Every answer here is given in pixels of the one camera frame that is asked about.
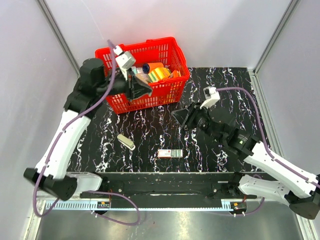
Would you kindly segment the red white staple box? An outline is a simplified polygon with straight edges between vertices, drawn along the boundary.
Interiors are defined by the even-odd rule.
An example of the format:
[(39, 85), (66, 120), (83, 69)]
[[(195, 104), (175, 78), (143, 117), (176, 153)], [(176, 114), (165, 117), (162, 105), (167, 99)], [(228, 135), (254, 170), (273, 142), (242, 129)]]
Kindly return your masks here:
[(157, 151), (158, 158), (181, 158), (183, 157), (182, 149), (159, 149)]

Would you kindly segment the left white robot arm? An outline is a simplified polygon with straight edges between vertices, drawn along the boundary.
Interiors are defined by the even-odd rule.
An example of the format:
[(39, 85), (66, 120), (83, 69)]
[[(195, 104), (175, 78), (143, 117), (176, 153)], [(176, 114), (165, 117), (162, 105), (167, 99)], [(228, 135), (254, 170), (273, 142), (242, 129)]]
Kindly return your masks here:
[(110, 51), (112, 68), (109, 74), (100, 58), (83, 62), (47, 151), (34, 168), (25, 169), (23, 176), (34, 185), (35, 191), (42, 190), (62, 201), (86, 191), (98, 198), (107, 195), (108, 185), (97, 173), (67, 174), (71, 155), (107, 96), (125, 94), (129, 100), (136, 100), (153, 91), (135, 76), (132, 67), (136, 59), (128, 50), (117, 45)]

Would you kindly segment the beige and white stapler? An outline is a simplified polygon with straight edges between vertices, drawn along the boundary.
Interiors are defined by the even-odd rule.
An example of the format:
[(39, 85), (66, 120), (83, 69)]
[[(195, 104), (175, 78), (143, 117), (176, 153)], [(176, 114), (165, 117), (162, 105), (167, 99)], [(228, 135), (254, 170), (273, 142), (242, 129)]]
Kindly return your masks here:
[(134, 142), (122, 134), (119, 134), (117, 136), (117, 139), (122, 145), (124, 145), (126, 148), (128, 148), (131, 151), (133, 151), (136, 148)]

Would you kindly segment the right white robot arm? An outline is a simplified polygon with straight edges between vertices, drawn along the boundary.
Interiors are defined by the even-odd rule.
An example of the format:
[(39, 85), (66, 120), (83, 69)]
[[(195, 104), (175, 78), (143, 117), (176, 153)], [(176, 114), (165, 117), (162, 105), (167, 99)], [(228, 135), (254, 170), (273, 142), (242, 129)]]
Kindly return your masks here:
[(220, 144), (234, 158), (258, 167), (274, 178), (258, 179), (236, 172), (227, 183), (227, 192), (233, 198), (252, 195), (277, 201), (295, 214), (314, 220), (320, 211), (320, 177), (292, 164), (270, 150), (265, 139), (259, 140), (240, 129), (235, 119), (227, 117), (213, 106), (220, 100), (223, 88), (204, 88), (205, 101), (193, 102), (171, 115), (185, 130), (198, 128)]

